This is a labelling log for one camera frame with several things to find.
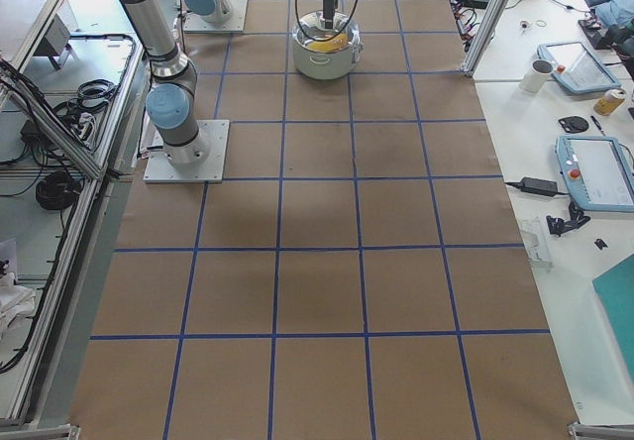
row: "pot handle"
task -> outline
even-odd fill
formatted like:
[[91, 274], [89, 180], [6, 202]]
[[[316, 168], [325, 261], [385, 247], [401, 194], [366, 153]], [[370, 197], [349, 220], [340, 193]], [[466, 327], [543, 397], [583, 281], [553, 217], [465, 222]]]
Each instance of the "pot handle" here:
[[326, 56], [326, 57], [311, 56], [310, 57], [310, 61], [312, 61], [316, 65], [327, 65], [328, 63], [330, 63], [331, 60], [332, 59], [329, 58], [328, 56]]

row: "white desk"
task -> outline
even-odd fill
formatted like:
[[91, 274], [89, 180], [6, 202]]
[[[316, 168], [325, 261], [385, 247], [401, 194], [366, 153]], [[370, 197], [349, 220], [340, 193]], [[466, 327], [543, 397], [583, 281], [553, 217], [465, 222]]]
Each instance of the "white desk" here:
[[[631, 94], [634, 84], [627, 80], [624, 88]], [[557, 119], [583, 116], [590, 123], [585, 134], [600, 136], [588, 118], [596, 98], [568, 96], [556, 82], [547, 82], [536, 95], [520, 90], [517, 82], [479, 82], [476, 89], [504, 180], [540, 177], [556, 180], [565, 191], [555, 158], [555, 141], [564, 134]], [[628, 103], [598, 119], [608, 136], [634, 147]], [[634, 253], [634, 214], [590, 212], [585, 226], [558, 238], [549, 235], [546, 216], [568, 220], [567, 197], [549, 199], [512, 188], [509, 195], [516, 217], [537, 218], [547, 239], [554, 267], [533, 272], [581, 423], [634, 424], [634, 385], [592, 288], [594, 278]], [[597, 238], [608, 248], [600, 251]]]
[[[509, 0], [507, 7], [519, 0]], [[583, 0], [557, 0], [576, 9], [586, 11]], [[474, 74], [475, 81], [520, 80], [530, 63], [537, 57], [537, 47], [562, 41], [581, 41], [589, 45], [581, 30], [578, 19], [583, 12], [568, 10], [551, 0], [523, 0], [512, 9], [504, 11], [495, 28], [495, 35], [486, 49]], [[546, 27], [539, 27], [537, 21], [544, 21]], [[523, 31], [520, 21], [532, 25]], [[613, 51], [596, 51], [604, 62], [619, 61]], [[610, 70], [620, 79], [630, 79], [623, 65]]]

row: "yellow can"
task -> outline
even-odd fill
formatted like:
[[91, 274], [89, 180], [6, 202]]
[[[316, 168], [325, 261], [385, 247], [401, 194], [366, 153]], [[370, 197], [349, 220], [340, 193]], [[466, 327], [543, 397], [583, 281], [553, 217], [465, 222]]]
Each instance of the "yellow can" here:
[[594, 111], [601, 116], [609, 116], [612, 112], [625, 101], [625, 90], [617, 88], [615, 90], [607, 90], [599, 100], [594, 103]]

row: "pen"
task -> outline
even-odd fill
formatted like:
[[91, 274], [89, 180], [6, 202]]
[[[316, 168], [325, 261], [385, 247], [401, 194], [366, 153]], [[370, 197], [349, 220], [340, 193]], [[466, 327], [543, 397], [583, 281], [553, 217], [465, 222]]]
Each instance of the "pen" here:
[[592, 123], [594, 123], [596, 129], [601, 132], [601, 135], [605, 136], [605, 132], [603, 131], [603, 128], [601, 128], [601, 124], [596, 118], [594, 118], [594, 115], [590, 115], [590, 118], [592, 119]]

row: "teal folder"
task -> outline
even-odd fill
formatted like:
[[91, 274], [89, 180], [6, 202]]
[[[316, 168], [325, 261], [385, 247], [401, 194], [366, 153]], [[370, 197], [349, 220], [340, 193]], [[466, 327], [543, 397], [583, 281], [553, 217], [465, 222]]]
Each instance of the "teal folder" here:
[[630, 378], [634, 380], [634, 255], [605, 272], [593, 284]]

